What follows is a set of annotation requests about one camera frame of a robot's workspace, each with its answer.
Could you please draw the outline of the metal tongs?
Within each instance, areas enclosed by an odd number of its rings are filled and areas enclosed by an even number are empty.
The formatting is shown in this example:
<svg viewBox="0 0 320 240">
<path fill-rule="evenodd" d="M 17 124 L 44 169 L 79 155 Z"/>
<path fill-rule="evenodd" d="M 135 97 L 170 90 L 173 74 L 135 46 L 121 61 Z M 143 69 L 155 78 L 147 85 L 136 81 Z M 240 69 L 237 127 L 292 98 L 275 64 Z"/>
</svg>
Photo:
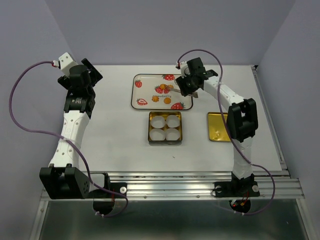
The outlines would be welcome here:
<svg viewBox="0 0 320 240">
<path fill-rule="evenodd" d="M 179 94 L 181 94 L 181 95 L 184 96 L 184 97 L 190 96 L 190 97 L 196 98 L 196 99 L 199 97 L 199 95 L 198 95 L 198 93 L 197 93 L 196 91 L 193 92 L 193 93 L 186 93 L 186 92 L 184 92 L 184 91 L 181 91 L 180 89 L 173 88 L 172 91 L 170 91 L 170 92 L 179 93 Z"/>
</svg>

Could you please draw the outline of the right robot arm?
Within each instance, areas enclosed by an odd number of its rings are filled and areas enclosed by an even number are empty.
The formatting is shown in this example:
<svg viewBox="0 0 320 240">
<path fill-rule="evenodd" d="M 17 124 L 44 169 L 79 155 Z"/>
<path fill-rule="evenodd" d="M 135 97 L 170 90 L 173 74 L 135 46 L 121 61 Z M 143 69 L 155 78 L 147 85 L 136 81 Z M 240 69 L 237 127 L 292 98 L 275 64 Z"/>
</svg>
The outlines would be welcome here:
<svg viewBox="0 0 320 240">
<path fill-rule="evenodd" d="M 201 58 L 177 62 L 176 68 L 181 76 L 175 79 L 180 94 L 184 97 L 193 95 L 201 89 L 214 97 L 227 118 L 222 117 L 224 127 L 234 148 L 231 192 L 242 195 L 248 190 L 246 180 L 252 179 L 251 146 L 258 129 L 257 104 L 253 98 L 244 98 L 222 82 L 223 68 L 220 74 L 206 70 Z"/>
</svg>

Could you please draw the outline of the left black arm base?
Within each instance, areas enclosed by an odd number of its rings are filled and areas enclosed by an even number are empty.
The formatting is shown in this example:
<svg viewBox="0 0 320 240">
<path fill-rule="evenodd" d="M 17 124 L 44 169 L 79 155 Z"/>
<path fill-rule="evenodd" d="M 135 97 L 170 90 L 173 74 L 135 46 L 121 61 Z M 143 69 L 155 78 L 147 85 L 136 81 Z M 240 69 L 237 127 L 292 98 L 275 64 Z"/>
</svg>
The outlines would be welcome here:
<svg viewBox="0 0 320 240">
<path fill-rule="evenodd" d="M 112 218 L 123 213 L 128 205 L 128 184 L 111 181 L 108 173 L 91 174 L 87 199 L 92 200 L 94 214 L 101 218 Z"/>
</svg>

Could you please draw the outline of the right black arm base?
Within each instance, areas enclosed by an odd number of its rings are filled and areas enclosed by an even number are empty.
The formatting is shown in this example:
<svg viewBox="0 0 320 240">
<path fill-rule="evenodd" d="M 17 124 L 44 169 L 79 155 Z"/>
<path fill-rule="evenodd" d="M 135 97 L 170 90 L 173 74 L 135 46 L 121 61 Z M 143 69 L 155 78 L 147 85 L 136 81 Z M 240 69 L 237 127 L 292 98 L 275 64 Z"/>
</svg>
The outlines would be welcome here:
<svg viewBox="0 0 320 240">
<path fill-rule="evenodd" d="M 238 179 L 233 173 L 230 181 L 216 181 L 211 192 L 216 198 L 229 198 L 229 205 L 233 211 L 248 214 L 251 209 L 250 198 L 260 196 L 258 183 L 252 173 L 249 177 Z"/>
</svg>

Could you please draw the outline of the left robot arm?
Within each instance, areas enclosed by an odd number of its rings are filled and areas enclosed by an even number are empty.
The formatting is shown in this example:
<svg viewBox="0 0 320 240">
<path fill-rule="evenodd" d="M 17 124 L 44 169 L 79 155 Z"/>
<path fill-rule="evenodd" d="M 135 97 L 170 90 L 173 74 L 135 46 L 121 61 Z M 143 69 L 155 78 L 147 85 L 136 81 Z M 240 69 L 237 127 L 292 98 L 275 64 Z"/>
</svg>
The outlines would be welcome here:
<svg viewBox="0 0 320 240">
<path fill-rule="evenodd" d="M 66 68 L 57 81 L 67 95 L 63 108 L 63 127 L 56 151 L 48 165 L 40 169 L 40 180 L 53 200 L 85 199 L 89 177 L 79 169 L 82 140 L 95 106 L 94 86 L 103 76 L 84 58 Z"/>
</svg>

